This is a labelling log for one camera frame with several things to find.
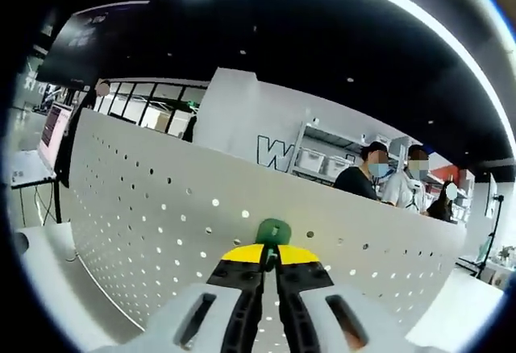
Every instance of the monitor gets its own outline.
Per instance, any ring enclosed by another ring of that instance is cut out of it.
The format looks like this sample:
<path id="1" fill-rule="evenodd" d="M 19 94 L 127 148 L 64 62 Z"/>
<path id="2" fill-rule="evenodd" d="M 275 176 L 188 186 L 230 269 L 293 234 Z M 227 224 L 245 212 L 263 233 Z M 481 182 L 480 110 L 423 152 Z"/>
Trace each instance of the monitor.
<path id="1" fill-rule="evenodd" d="M 497 201 L 495 199 L 495 196 L 497 196 L 497 194 L 498 194 L 497 183 L 494 180 L 493 174 L 491 173 L 489 175 L 489 187 L 488 187 L 488 191 L 487 191 L 487 201 L 485 202 L 484 216 L 486 218 L 494 217 L 494 211 L 497 208 Z"/>
<path id="2" fill-rule="evenodd" d="M 71 107 L 56 102 L 52 104 L 48 112 L 47 121 L 43 127 L 40 144 L 38 145 L 38 152 L 52 170 L 56 166 L 59 147 L 71 116 Z"/>

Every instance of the green object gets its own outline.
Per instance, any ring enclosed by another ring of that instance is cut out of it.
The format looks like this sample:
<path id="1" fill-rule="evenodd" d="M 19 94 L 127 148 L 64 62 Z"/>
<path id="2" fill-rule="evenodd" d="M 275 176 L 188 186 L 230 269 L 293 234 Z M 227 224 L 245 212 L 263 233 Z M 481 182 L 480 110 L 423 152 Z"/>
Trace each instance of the green object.
<path id="1" fill-rule="evenodd" d="M 264 220 L 258 227 L 256 234 L 256 244 L 264 244 L 267 250 L 267 259 L 265 260 L 265 271 L 271 272 L 274 264 L 278 260 L 274 246 L 284 246 L 289 244 L 292 230 L 286 222 L 275 218 Z"/>
<path id="2" fill-rule="evenodd" d="M 264 244 L 267 247 L 286 245 L 289 244 L 291 235 L 292 230 L 286 222 L 268 218 L 260 224 L 255 243 Z"/>

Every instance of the white shirt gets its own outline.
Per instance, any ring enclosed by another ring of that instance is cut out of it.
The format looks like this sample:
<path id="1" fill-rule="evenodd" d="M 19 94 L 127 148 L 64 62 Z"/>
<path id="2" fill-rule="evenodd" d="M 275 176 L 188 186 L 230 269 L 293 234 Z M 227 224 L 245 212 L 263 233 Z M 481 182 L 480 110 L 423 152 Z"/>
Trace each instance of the white shirt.
<path id="1" fill-rule="evenodd" d="M 409 178 L 405 172 L 396 172 L 387 180 L 381 200 L 421 214 L 425 211 L 425 188 L 421 181 Z"/>

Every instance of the cable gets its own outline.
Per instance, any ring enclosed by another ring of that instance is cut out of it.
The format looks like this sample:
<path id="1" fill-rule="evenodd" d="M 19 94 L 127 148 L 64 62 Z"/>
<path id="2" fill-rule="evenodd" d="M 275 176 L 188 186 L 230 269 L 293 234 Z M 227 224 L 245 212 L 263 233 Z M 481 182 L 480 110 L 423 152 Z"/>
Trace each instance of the cable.
<path id="1" fill-rule="evenodd" d="M 72 259 L 66 259 L 67 262 L 74 262 L 75 260 L 77 260 L 77 257 L 79 256 L 79 253 L 77 251 L 75 251 L 75 256 L 72 258 Z"/>
<path id="2" fill-rule="evenodd" d="M 23 208 L 23 195 L 22 195 L 22 189 L 19 189 L 19 201 L 22 204 L 22 218 L 23 218 L 23 227 L 27 228 L 27 225 L 25 224 L 25 209 Z"/>
<path id="3" fill-rule="evenodd" d="M 52 191 L 50 192 L 50 201 L 48 202 L 48 206 L 46 206 L 43 202 L 43 198 L 41 198 L 41 195 L 40 195 L 40 191 L 38 190 L 38 187 L 36 186 L 35 187 L 35 192 L 34 192 L 34 204 L 36 204 L 36 200 L 35 200 L 35 197 L 36 195 L 38 196 L 40 202 L 41 202 L 41 205 L 46 209 L 46 212 L 45 212 L 45 217 L 44 217 L 44 220 L 43 220 L 43 225 L 45 225 L 45 223 L 47 222 L 47 217 L 48 215 L 50 215 L 50 217 L 52 218 L 52 220 L 54 222 L 57 222 L 56 218 L 50 213 L 50 207 L 52 205 L 52 199 L 54 197 L 54 184 L 52 184 Z"/>

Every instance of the storage bin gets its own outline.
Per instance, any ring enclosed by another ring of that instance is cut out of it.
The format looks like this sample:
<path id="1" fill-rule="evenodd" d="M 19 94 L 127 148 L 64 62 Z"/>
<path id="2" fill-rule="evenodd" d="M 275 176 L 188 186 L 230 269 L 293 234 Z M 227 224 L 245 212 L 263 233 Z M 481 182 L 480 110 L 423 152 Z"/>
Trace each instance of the storage bin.
<path id="1" fill-rule="evenodd" d="M 352 166 L 353 163 L 350 160 L 346 160 L 339 156 L 328 157 L 326 166 L 324 167 L 324 174 L 329 177 L 337 178 L 337 176 L 345 169 Z"/>
<path id="2" fill-rule="evenodd" d="M 319 173 L 325 157 L 324 154 L 316 152 L 315 150 L 301 147 L 299 149 L 298 167 Z"/>

